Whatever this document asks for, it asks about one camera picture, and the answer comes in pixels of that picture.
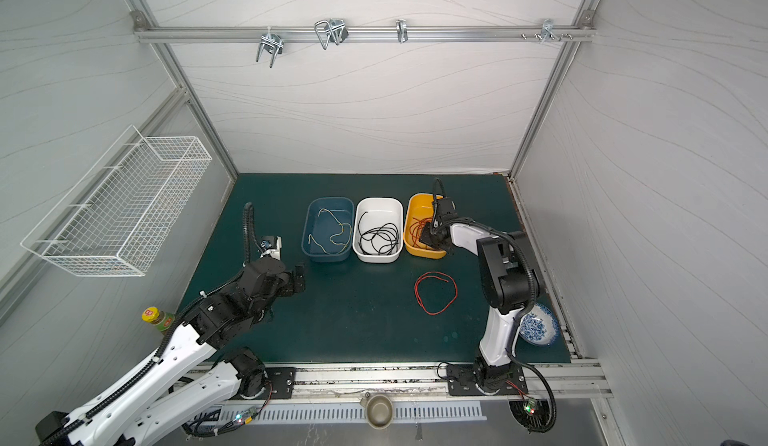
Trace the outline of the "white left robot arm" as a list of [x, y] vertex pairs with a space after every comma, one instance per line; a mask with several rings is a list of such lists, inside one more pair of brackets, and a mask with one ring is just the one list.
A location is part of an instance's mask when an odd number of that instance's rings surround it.
[[305, 269], [271, 256], [191, 302], [156, 350], [95, 398], [54, 411], [35, 427], [43, 445], [154, 445], [216, 403], [270, 396], [273, 382], [249, 348], [224, 355], [183, 387], [177, 382], [204, 359], [249, 332], [274, 302], [306, 289]]

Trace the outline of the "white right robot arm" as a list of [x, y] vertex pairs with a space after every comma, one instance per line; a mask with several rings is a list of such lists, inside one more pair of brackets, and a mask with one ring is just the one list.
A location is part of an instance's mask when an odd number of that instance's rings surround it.
[[519, 330], [523, 317], [537, 301], [539, 282], [511, 234], [459, 216], [448, 197], [434, 194], [431, 207], [431, 217], [421, 234], [425, 244], [442, 250], [458, 247], [478, 259], [488, 316], [472, 377], [480, 391], [497, 393], [522, 368], [516, 354]]

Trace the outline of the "yellow plastic bin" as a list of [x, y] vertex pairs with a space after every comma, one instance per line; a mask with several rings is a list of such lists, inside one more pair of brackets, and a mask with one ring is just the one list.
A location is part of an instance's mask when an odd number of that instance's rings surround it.
[[438, 260], [445, 257], [447, 252], [428, 248], [418, 239], [423, 226], [432, 216], [432, 201], [429, 193], [416, 193], [410, 198], [405, 214], [403, 240], [405, 249], [412, 256]]

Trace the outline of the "white plastic bin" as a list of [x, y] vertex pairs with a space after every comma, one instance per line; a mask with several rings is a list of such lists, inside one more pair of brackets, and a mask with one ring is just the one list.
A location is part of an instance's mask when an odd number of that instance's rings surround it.
[[404, 211], [389, 197], [368, 197], [358, 202], [353, 226], [353, 251], [369, 264], [390, 264], [403, 250]]

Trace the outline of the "blue plastic bin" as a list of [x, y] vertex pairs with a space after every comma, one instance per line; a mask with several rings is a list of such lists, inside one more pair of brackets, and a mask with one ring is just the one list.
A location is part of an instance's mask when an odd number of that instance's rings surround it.
[[320, 197], [313, 200], [305, 218], [301, 249], [317, 263], [345, 261], [352, 249], [355, 209], [346, 197]]

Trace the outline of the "green table mat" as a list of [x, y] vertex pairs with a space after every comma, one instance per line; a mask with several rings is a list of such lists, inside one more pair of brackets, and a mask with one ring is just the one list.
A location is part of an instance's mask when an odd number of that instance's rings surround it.
[[303, 264], [306, 289], [278, 299], [272, 314], [237, 346], [265, 362], [469, 362], [484, 333], [488, 306], [477, 258], [454, 249], [440, 260], [403, 253], [390, 264], [355, 256], [316, 263], [302, 252], [309, 204], [320, 197], [391, 197], [407, 203], [431, 190], [430, 175], [244, 174], [230, 193], [183, 301], [230, 279], [243, 260], [242, 210], [255, 229], [282, 238], [288, 267]]

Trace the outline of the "blue patterned bowl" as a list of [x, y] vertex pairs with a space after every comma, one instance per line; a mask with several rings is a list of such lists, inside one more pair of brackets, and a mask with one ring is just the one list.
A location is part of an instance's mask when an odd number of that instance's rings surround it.
[[560, 325], [550, 308], [537, 303], [521, 320], [520, 337], [538, 347], [553, 345], [560, 336]]

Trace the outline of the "grey round cup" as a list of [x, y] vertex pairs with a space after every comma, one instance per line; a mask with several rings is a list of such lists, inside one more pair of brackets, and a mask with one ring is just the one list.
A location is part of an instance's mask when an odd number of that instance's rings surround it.
[[360, 400], [364, 417], [370, 427], [376, 430], [388, 428], [395, 417], [394, 404], [383, 394], [366, 393]]

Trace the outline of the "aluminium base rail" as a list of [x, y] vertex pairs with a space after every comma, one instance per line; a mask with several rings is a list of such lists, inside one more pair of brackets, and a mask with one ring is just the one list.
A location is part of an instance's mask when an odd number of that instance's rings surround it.
[[367, 393], [395, 399], [458, 400], [544, 399], [551, 390], [558, 399], [609, 399], [613, 391], [596, 360], [538, 363], [536, 376], [526, 370], [499, 386], [482, 390], [471, 372], [437, 362], [405, 363], [270, 363], [272, 396], [285, 402], [351, 401]]

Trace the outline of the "aluminium top rail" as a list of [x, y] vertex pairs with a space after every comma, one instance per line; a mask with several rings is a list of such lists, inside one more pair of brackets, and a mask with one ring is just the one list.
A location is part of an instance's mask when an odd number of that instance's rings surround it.
[[[134, 35], [145, 44], [257, 44], [269, 34], [285, 44], [318, 44], [320, 27], [153, 27], [137, 29]], [[345, 26], [345, 44], [374, 43], [560, 43], [587, 42], [597, 30], [585, 26], [554, 25], [549, 22], [527, 26], [416, 26], [398, 20], [385, 26]]]

